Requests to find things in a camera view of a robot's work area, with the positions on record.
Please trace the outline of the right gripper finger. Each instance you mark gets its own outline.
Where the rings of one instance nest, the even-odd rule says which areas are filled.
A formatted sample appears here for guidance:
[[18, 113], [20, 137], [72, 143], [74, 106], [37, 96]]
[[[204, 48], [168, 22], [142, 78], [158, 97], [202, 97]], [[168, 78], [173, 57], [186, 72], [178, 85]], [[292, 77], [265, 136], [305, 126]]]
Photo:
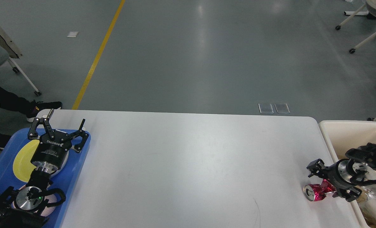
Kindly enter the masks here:
[[310, 162], [307, 166], [307, 170], [309, 171], [308, 178], [317, 176], [321, 179], [330, 180], [330, 166], [326, 166], [322, 159], [316, 159]]
[[332, 197], [341, 197], [344, 198], [347, 202], [352, 202], [360, 197], [362, 190], [357, 187], [351, 187], [349, 189], [338, 188], [333, 193]]

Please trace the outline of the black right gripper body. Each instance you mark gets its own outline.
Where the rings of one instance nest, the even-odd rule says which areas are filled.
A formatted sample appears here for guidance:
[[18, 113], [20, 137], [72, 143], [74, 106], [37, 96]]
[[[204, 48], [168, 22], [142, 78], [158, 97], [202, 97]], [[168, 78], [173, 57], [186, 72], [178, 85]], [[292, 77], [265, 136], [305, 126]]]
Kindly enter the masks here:
[[339, 160], [328, 168], [327, 179], [338, 192], [357, 192], [355, 182], [357, 172], [351, 160]]

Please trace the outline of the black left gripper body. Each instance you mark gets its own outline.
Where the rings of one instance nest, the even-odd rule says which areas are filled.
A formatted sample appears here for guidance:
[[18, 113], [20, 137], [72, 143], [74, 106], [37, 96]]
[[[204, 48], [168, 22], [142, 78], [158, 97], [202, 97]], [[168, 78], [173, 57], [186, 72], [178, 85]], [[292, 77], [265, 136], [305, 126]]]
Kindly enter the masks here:
[[40, 141], [31, 163], [46, 172], [58, 173], [68, 160], [71, 141], [65, 141], [68, 133], [57, 133], [54, 141]]

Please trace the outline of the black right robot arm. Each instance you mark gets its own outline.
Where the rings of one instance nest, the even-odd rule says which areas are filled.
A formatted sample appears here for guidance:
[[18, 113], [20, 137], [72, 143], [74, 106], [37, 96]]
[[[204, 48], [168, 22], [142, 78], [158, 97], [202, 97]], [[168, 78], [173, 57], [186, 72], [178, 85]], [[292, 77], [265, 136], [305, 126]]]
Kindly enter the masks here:
[[376, 185], [376, 144], [368, 143], [358, 148], [349, 149], [346, 158], [331, 166], [326, 166], [322, 159], [312, 161], [307, 170], [309, 177], [322, 179], [320, 184], [308, 184], [303, 193], [309, 201], [321, 201], [327, 193], [341, 197], [348, 202], [362, 194], [360, 186]]

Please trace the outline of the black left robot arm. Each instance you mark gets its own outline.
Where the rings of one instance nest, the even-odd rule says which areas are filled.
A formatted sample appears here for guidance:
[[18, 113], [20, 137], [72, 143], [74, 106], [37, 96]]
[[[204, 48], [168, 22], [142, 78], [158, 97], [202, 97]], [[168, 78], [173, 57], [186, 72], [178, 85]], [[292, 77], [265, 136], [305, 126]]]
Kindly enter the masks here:
[[[52, 128], [53, 112], [14, 133], [0, 157], [0, 228], [61, 226], [88, 154], [90, 133], [85, 119], [77, 130]], [[37, 145], [25, 163], [32, 171], [23, 181], [14, 173], [14, 160], [31, 142]]]

